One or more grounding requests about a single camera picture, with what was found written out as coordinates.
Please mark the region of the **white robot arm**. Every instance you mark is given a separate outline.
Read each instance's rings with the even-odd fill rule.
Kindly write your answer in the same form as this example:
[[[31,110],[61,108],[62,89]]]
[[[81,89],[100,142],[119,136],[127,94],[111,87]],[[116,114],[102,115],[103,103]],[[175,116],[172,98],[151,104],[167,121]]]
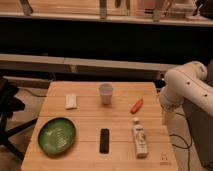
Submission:
[[[173,118],[174,110],[185,99],[213,116],[213,87],[204,82],[206,78],[207,67],[199,61],[173,67],[165,73],[166,85],[159,93],[164,125]]]

